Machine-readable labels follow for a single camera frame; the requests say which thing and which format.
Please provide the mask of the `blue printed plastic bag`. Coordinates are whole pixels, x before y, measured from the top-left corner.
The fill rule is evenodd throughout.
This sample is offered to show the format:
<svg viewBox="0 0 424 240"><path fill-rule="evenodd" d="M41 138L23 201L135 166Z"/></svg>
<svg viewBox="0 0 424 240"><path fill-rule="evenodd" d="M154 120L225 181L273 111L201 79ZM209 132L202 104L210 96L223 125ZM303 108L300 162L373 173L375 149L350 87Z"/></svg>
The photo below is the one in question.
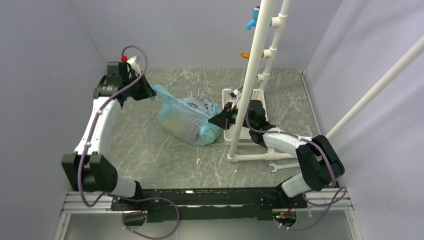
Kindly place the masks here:
<svg viewBox="0 0 424 240"><path fill-rule="evenodd" d="M201 95L180 99L162 85L154 85L152 89L163 99L158 121L171 135L191 145L204 146L222 134L222 128L209 122L221 112L219 104Z"/></svg>

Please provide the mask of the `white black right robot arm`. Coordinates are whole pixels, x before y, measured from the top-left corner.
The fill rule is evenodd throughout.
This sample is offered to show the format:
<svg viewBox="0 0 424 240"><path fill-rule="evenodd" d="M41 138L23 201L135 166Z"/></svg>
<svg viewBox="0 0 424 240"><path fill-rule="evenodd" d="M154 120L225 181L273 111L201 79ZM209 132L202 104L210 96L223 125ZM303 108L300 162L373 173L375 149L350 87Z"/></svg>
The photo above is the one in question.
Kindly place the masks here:
<svg viewBox="0 0 424 240"><path fill-rule="evenodd" d="M300 194L335 186L337 178L345 173L344 165L324 135L307 138L281 130L267 120L261 101L251 100L242 120L255 144L285 152L299 163L300 173L278 187L275 200L280 207L289 207Z"/></svg>

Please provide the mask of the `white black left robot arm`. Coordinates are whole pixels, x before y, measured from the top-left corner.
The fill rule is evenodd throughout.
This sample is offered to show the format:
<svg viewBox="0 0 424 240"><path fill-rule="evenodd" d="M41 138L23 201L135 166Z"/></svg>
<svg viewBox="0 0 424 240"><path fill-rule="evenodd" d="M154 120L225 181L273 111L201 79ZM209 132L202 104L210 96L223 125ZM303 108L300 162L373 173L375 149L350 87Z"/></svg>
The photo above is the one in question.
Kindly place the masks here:
<svg viewBox="0 0 424 240"><path fill-rule="evenodd" d="M140 183L121 177L106 154L114 124L125 101L155 96L135 57L108 62L106 75L93 91L93 106L85 132L73 153L65 154L61 160L74 191L104 192L124 197L124 204L131 210L143 205Z"/></svg>

